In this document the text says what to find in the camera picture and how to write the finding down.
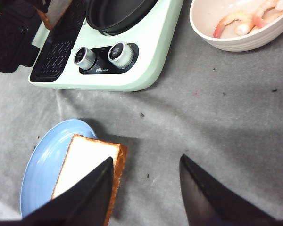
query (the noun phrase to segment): gray fabric surface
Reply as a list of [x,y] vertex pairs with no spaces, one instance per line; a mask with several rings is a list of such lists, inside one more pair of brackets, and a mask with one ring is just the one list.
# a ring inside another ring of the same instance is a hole
[[110,225],[188,225],[183,153],[283,219],[283,34],[254,51],[224,52],[192,30],[190,5],[184,2],[163,72],[149,89],[46,89],[30,85],[24,67],[0,74],[0,200],[19,211],[37,137],[78,118],[100,139],[129,147]]

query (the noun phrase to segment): raw shrimp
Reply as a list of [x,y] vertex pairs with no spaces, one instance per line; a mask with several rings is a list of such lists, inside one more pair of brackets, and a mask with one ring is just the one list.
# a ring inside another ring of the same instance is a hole
[[247,11],[238,11],[234,13],[230,13],[223,17],[219,24],[217,25],[214,31],[214,38],[220,38],[225,26],[230,24],[235,20],[241,20],[240,25],[238,25],[235,29],[237,35],[245,35],[248,34],[251,29],[255,26],[252,22],[253,15]]
[[[277,19],[278,17],[280,17],[282,14],[283,14],[283,11],[277,12],[277,13],[272,14],[271,16],[265,18],[264,21],[265,21],[267,24],[269,24],[269,23],[273,22],[275,19]],[[253,32],[255,32],[255,31],[259,30],[259,29],[260,29],[260,28],[258,28],[257,26],[255,26],[255,27],[250,31],[250,33],[253,33]]]
[[283,11],[283,0],[266,0],[254,13],[253,22],[258,28],[262,28],[267,25],[267,22],[262,19],[264,12],[270,8],[274,8],[279,11]]

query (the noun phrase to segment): white bowl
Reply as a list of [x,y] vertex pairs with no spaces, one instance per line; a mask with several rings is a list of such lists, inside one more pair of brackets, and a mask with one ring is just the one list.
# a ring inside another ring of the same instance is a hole
[[261,47],[283,32],[283,14],[254,33],[238,36],[234,28],[239,22],[228,25],[221,38],[213,37],[214,30],[224,16],[247,10],[254,12],[265,0],[193,0],[190,9],[190,23],[194,31],[216,48],[240,52]]

